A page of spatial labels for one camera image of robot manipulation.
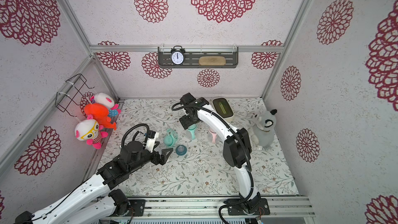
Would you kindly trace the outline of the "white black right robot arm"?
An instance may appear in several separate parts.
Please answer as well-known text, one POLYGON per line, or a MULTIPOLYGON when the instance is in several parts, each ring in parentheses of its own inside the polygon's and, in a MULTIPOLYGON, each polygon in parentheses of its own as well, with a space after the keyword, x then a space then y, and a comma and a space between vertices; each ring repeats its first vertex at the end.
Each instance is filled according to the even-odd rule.
POLYGON ((172 111, 184 110, 179 119, 186 130, 193 124, 204 122, 223 140, 223 157, 236 174, 239 184, 240 203, 247 209, 256 207, 261 195, 255 186, 250 163, 252 152, 248 131, 238 129, 222 118, 203 97, 196 99, 187 93, 172 106, 172 111))

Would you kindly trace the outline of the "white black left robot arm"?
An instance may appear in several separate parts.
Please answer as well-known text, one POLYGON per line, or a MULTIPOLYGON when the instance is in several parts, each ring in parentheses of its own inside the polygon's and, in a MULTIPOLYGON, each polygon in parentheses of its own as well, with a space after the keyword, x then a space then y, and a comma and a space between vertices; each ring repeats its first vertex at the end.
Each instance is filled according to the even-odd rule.
POLYGON ((23 212, 16 217, 15 223, 83 224, 128 214, 132 210, 130 201, 116 187, 148 163, 166 164, 172 152, 171 148, 149 151, 141 142, 131 141, 121 148, 118 156, 65 197, 35 213, 23 212))

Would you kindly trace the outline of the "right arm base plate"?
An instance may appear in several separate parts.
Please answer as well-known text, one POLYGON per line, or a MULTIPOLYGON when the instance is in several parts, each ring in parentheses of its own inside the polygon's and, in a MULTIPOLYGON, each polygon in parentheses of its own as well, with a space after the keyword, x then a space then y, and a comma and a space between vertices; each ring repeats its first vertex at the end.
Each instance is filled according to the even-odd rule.
POLYGON ((241 216, 241 215, 270 215, 270 208, 268 206, 268 201, 266 199, 254 199, 249 202, 236 204, 239 199, 227 199, 224 201, 224 204, 232 204, 232 206, 228 206, 228 214, 230 216, 241 216))

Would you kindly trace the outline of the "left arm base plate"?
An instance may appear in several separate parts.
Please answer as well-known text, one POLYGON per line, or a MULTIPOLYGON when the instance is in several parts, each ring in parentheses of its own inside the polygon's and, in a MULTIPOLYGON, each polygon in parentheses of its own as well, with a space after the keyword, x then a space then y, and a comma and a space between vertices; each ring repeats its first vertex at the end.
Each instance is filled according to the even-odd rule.
POLYGON ((146 200, 144 199, 130 199, 127 205, 127 211, 123 216, 141 217, 144 214, 146 200))

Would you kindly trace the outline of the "clear bottle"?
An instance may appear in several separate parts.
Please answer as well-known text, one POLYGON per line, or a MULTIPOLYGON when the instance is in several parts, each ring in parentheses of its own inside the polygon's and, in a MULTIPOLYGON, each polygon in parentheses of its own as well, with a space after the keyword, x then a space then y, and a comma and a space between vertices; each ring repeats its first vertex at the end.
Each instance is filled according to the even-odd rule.
POLYGON ((195 139, 195 131, 194 130, 186 130, 186 137, 188 140, 194 140, 195 139))

